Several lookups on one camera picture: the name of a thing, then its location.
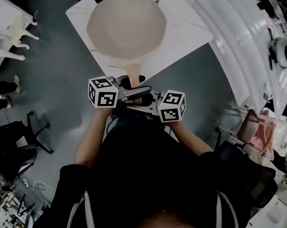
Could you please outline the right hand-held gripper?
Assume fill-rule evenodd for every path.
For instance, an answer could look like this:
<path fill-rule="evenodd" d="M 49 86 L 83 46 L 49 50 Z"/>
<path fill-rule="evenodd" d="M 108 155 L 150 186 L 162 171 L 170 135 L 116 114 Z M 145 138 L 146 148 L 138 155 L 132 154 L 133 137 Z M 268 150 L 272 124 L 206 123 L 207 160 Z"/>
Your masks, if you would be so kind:
<path fill-rule="evenodd" d="M 139 83 L 145 80 L 145 76 L 139 75 Z M 126 105 L 146 116 L 159 117 L 162 123 L 181 121 L 186 109 L 185 93 L 174 90 L 167 92 L 152 90 L 149 94 L 142 96 L 141 101 L 141 104 L 127 103 Z"/>

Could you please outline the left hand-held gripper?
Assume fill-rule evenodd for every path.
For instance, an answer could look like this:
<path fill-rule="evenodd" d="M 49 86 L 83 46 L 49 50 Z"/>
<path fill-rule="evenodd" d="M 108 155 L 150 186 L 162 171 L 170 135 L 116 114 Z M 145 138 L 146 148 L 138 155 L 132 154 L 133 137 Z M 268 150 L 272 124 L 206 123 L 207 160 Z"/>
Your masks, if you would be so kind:
<path fill-rule="evenodd" d="M 88 98 L 95 108 L 116 108 L 117 101 L 137 100 L 151 92 L 150 86 L 131 88 L 126 76 L 100 76 L 88 80 Z"/>

